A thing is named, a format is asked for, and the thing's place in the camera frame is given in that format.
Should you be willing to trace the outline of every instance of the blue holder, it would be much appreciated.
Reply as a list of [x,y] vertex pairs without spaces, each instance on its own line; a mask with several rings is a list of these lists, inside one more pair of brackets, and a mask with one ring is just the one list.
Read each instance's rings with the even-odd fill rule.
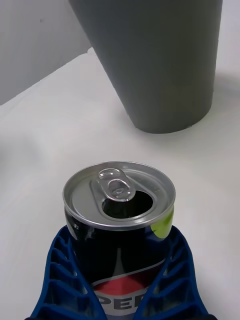
[[[186,320],[208,315],[199,296],[188,243],[172,227],[170,250],[160,272],[144,295],[133,320]],[[64,226],[53,240],[46,260],[40,298],[31,315],[44,320],[106,320],[91,286],[79,271]]]

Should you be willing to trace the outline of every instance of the can rim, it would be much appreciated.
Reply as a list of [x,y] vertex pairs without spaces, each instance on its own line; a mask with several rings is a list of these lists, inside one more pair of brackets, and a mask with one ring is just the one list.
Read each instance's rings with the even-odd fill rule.
[[[153,169],[157,172],[159,172],[161,175],[165,176],[168,181],[170,182],[171,186],[172,186],[172,190],[173,190],[173,197],[172,197],[172,200],[170,202],[170,204],[168,205],[168,207],[166,208],[166,210],[164,210],[163,212],[160,213],[160,215],[158,216],[155,216],[147,221],[143,221],[142,223],[140,224],[136,224],[134,223],[134,221],[132,222],[132,224],[128,224],[126,226],[122,226],[122,225],[115,225],[115,224],[104,224],[104,223],[99,223],[99,222],[94,222],[94,221],[89,221],[88,219],[84,218],[83,216],[77,214],[76,212],[74,212],[74,210],[72,210],[70,208],[70,206],[68,205],[67,201],[66,201],[66,197],[65,197],[65,193],[66,193],[66,189],[67,187],[69,186],[69,183],[70,181],[76,177],[80,172],[88,169],[88,168],[91,168],[93,166],[98,166],[98,165],[102,165],[102,164],[107,164],[107,163],[126,163],[126,164],[133,164],[133,165],[140,165],[140,166],[144,166],[144,167],[147,167],[147,168],[150,168],[150,169]],[[173,207],[174,207],[174,202],[175,202],[175,199],[176,199],[176,189],[175,189],[175,186],[172,182],[172,180],[166,175],[164,174],[162,171],[150,166],[150,165],[147,165],[147,164],[143,164],[143,163],[140,163],[140,162],[133,162],[133,161],[106,161],[106,162],[99,162],[99,163],[96,163],[94,165],[89,165],[81,170],[79,170],[78,172],[76,172],[75,174],[73,174],[68,180],[67,182],[65,183],[64,185],[64,188],[63,188],[63,191],[62,191],[62,198],[63,198],[63,202],[64,202],[64,206],[65,206],[65,211],[70,214],[72,217],[74,217],[77,221],[87,225],[87,226],[90,226],[90,227],[94,227],[94,228],[97,228],[97,229],[102,229],[102,230],[113,230],[113,231],[126,231],[126,230],[136,230],[136,229],[141,229],[141,228],[144,228],[144,227],[147,227],[147,226],[150,226],[154,223],[156,223],[158,220],[161,220],[161,219],[164,219],[164,217],[172,211]],[[138,215],[136,218],[140,218],[141,216],[143,216],[144,213]],[[117,219],[117,218],[112,218],[113,220],[115,221],[130,221],[132,218],[124,218],[124,219]]]

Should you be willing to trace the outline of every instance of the red logo stripe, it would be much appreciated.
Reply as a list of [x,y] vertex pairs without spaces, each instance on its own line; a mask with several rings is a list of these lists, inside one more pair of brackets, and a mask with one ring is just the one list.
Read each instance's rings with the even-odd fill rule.
[[151,269],[136,272],[130,275],[124,275],[117,279],[110,279],[99,283],[94,287],[95,291],[113,296],[123,296],[135,291],[149,287],[162,265],[157,265]]

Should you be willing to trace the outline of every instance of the black can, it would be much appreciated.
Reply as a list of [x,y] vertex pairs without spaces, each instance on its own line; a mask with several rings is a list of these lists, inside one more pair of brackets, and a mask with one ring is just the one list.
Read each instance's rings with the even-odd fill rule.
[[109,319],[131,319],[169,252],[175,189],[160,171],[106,162],[63,191],[78,267]]

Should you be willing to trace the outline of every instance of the green label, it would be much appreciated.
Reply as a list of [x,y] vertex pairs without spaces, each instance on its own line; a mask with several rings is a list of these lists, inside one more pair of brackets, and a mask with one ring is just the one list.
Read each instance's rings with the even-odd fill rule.
[[152,232],[160,239],[165,239],[171,230],[173,224],[173,217],[174,217],[174,208],[170,213],[164,218],[154,224],[152,224],[151,230]]

